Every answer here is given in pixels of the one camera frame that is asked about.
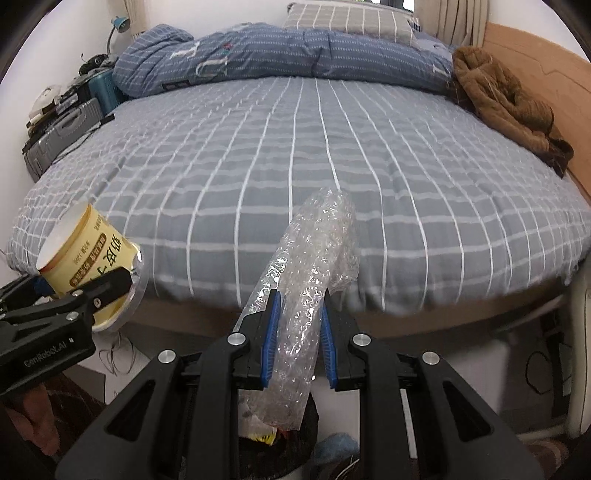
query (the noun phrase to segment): yellow paper cup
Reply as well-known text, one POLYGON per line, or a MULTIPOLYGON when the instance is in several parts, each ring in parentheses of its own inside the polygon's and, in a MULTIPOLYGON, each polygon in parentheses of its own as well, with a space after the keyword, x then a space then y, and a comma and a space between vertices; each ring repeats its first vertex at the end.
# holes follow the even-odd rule
MULTIPOLYGON (((121 316, 130 296, 143 295, 138 272, 139 248, 121 235, 95 208, 80 202, 62 216, 43 244, 37 270, 59 297, 118 267, 132 272, 135 281, 129 295, 95 313, 94 332, 105 330, 121 316)), ((140 299, 135 299, 137 306, 140 299)))

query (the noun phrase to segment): blue lamp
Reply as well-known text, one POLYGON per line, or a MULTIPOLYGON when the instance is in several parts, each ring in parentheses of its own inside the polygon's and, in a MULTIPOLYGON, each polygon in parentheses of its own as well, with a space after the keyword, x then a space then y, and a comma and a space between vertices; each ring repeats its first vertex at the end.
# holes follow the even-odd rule
POLYGON ((115 30, 117 30, 118 33, 127 32, 131 26, 131 22, 128 17, 115 17, 113 20, 111 20, 111 24, 113 25, 113 30, 111 30, 109 40, 107 40, 108 55, 111 55, 111 40, 113 39, 115 30))

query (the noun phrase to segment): blue blanket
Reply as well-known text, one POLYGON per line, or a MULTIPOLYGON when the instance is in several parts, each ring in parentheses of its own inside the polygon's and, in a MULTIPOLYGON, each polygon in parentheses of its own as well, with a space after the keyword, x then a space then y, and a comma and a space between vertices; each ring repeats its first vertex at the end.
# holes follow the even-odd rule
POLYGON ((442 93, 452 71, 450 61, 430 51, 361 35, 259 23, 195 40, 163 24, 125 50, 113 80, 133 98, 268 76, 358 80, 442 93))

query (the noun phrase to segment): wooden headboard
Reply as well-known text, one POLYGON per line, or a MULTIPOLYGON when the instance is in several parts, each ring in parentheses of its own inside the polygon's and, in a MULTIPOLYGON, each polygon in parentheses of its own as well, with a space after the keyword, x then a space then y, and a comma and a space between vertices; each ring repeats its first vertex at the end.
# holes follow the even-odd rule
POLYGON ((569 172, 589 202, 591 63, 545 38, 490 22, 483 47, 552 106, 556 126, 574 149, 569 172))

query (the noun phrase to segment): finger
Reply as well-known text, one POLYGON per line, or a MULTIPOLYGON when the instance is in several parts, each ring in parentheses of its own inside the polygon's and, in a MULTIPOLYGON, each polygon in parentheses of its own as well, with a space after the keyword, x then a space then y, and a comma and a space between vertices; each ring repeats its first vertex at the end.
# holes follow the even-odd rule
POLYGON ((24 440, 32 442, 34 438, 34 432, 33 425, 31 424, 29 419, 26 418, 22 413, 12 410, 11 408, 7 408, 6 413, 8 414, 8 418, 10 418, 12 424, 14 425, 20 436, 24 440))
POLYGON ((60 448, 60 436, 57 433, 53 416, 46 417, 41 422, 33 424, 33 443, 45 455, 51 456, 57 453, 60 448))
POLYGON ((39 385, 27 392, 22 401, 23 413, 31 421, 33 438, 45 455, 54 455, 60 446, 56 420, 45 385, 39 385))

